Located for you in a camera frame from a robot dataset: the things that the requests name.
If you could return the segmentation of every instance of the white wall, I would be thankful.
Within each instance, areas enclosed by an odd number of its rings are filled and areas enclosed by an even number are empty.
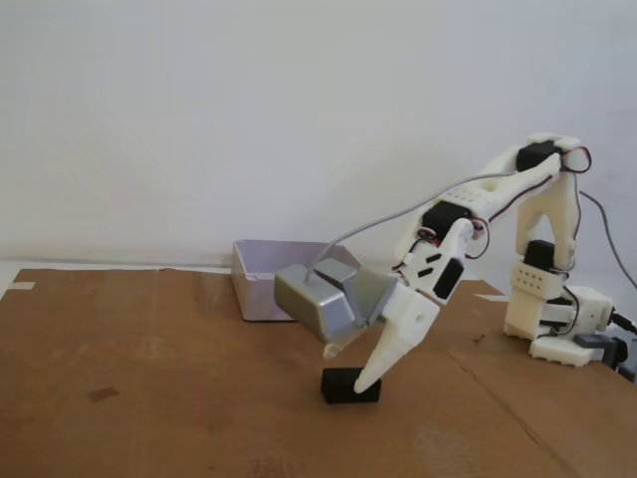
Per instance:
[[[3,2],[0,257],[221,264],[234,239],[327,240],[551,130],[594,152],[582,186],[637,274],[636,14],[630,0]],[[571,283],[637,306],[584,214]],[[501,287],[513,219],[484,260]],[[402,225],[351,248],[384,259]]]

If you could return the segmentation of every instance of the cardboard surface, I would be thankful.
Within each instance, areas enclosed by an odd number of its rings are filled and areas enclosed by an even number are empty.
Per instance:
[[[336,360],[297,324],[248,324],[227,275],[23,271],[0,301],[0,476],[633,477],[637,388],[501,334],[466,282],[380,403],[326,405]]]

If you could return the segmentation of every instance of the gray metal box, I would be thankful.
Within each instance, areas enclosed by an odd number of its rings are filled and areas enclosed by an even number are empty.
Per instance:
[[[325,245],[323,242],[236,241],[232,254],[232,282],[244,320],[292,321],[275,304],[275,274],[293,264],[308,267]],[[325,257],[356,269],[360,267],[343,246],[335,246]]]

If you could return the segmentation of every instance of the gray cable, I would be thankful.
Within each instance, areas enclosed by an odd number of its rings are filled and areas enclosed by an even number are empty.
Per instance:
[[[432,194],[427,199],[424,199],[424,200],[418,202],[417,204],[414,204],[413,206],[409,206],[407,209],[403,209],[402,211],[394,212],[393,214],[389,214],[388,216],[385,216],[385,217],[382,217],[380,219],[376,219],[374,221],[368,222],[367,224],[363,224],[362,226],[357,227],[356,229],[352,229],[351,231],[346,232],[342,236],[338,236],[336,239],[334,239],[329,244],[327,244],[324,247],[324,249],[322,251],[320,251],[320,254],[318,254],[314,258],[314,260],[312,261],[312,263],[308,267],[308,271],[306,272],[306,282],[310,279],[310,276],[312,275],[312,272],[314,271],[314,269],[316,268],[316,266],[320,262],[320,260],[323,257],[325,257],[325,254],[327,254],[327,252],[329,252],[329,250],[332,247],[334,247],[336,244],[338,244],[339,242],[344,241],[345,239],[348,239],[351,236],[355,236],[359,232],[366,231],[367,229],[371,229],[372,227],[377,226],[379,224],[382,224],[383,222],[391,221],[391,220],[396,219],[396,218],[398,218],[400,216],[404,216],[405,214],[409,214],[410,212],[415,211],[416,209],[418,209],[420,206],[423,206],[423,205],[427,204],[429,201],[433,201],[436,197],[440,196],[441,194],[444,194],[449,189],[452,189],[452,188],[454,188],[456,186],[460,186],[461,184],[465,184],[466,182],[477,181],[479,179],[488,179],[490,177],[511,176],[513,174],[515,174],[515,173],[514,172],[495,172],[495,173],[492,173],[492,174],[479,174],[477,176],[472,176],[472,177],[470,177],[468,179],[463,179],[462,181],[454,182],[453,184],[445,186],[443,189],[441,189],[440,191],[436,192],[435,194]]]
[[[615,248],[615,242],[613,241],[613,238],[610,235],[610,227],[608,226],[608,216],[606,216],[606,211],[604,209],[604,206],[602,206],[601,203],[597,199],[595,199],[593,196],[591,196],[590,194],[588,194],[588,193],[586,193],[586,192],[584,192],[582,190],[580,190],[579,193],[582,196],[584,196],[586,199],[591,201],[593,204],[595,204],[599,208],[599,212],[601,212],[601,219],[602,219],[602,221],[604,221],[604,229],[606,230],[606,237],[608,238],[608,244],[610,244],[610,249],[613,251],[615,259],[617,260],[617,264],[619,264],[619,267],[620,267],[621,271],[628,278],[628,280],[631,282],[633,287],[635,289],[637,289],[637,283],[630,276],[630,274],[628,273],[628,271],[624,267],[624,264],[621,262],[621,259],[619,258],[619,254],[617,253],[617,249]]]

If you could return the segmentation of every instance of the robotic arm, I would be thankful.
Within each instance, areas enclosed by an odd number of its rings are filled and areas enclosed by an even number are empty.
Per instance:
[[[525,258],[512,274],[514,292],[505,333],[533,343],[554,339],[540,337],[551,330],[572,335],[577,316],[565,316],[563,307],[547,307],[546,302],[564,294],[565,272],[574,265],[580,209],[573,172],[580,171],[570,164],[569,154],[578,146],[579,140],[572,137],[532,135],[528,145],[512,147],[487,164],[481,176],[493,177],[452,187],[413,214],[397,249],[400,263],[393,268],[394,274],[380,274],[364,266],[356,271],[333,259],[319,262],[311,272],[296,264],[276,276],[277,304],[328,343],[326,358],[378,320],[384,322],[381,338],[354,386],[356,392],[363,392],[423,341],[438,315],[439,304],[447,304],[462,280],[467,260],[480,257],[467,254],[469,242],[486,235],[488,245],[491,229],[517,208],[516,245]],[[534,240],[543,215],[553,230],[554,246]],[[577,297],[567,291],[572,296],[571,306],[581,298],[598,311],[593,313],[593,329],[602,324],[605,327],[612,310],[606,298],[592,290],[596,296],[579,291]],[[546,314],[553,320],[542,323]],[[531,354],[552,358],[555,347],[559,349],[563,342],[563,338],[555,344],[544,341],[534,349],[531,345]],[[593,347],[579,355],[579,361],[600,359]],[[570,351],[561,361],[573,362],[572,357]]]

